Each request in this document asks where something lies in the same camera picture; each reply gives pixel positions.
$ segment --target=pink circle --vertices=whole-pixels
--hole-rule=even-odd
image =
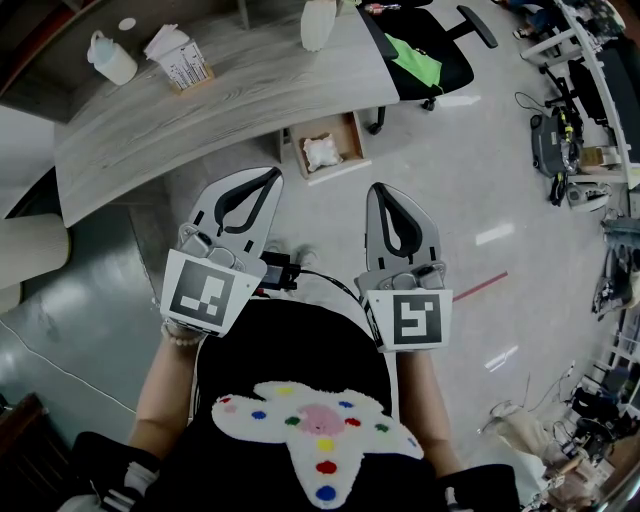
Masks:
[[[344,420],[331,407],[322,404],[309,404],[298,409],[306,417],[298,428],[316,436],[335,436],[344,431]]]

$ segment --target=white plastic bag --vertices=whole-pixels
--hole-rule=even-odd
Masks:
[[[303,147],[309,161],[309,172],[314,172],[323,165],[337,165],[342,162],[336,141],[331,134],[324,139],[305,139]]]

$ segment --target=plastic jug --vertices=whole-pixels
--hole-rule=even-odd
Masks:
[[[100,30],[91,36],[91,46],[87,50],[87,60],[116,85],[124,85],[138,71],[138,64],[122,46],[107,39]]]

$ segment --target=green cloth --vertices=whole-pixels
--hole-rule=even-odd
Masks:
[[[398,58],[393,62],[401,68],[406,69],[409,73],[429,87],[433,85],[440,85],[440,69],[442,69],[441,62],[414,50],[405,41],[396,39],[389,34],[385,34],[385,36],[387,36],[387,39],[398,52]]]

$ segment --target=wooden desk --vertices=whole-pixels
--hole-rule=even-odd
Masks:
[[[211,151],[303,121],[399,101],[371,35],[344,5],[326,47],[300,43],[302,4],[272,22],[235,14],[185,27],[216,78],[174,95],[155,63],[105,83],[55,131],[62,214],[71,226],[131,189]]]

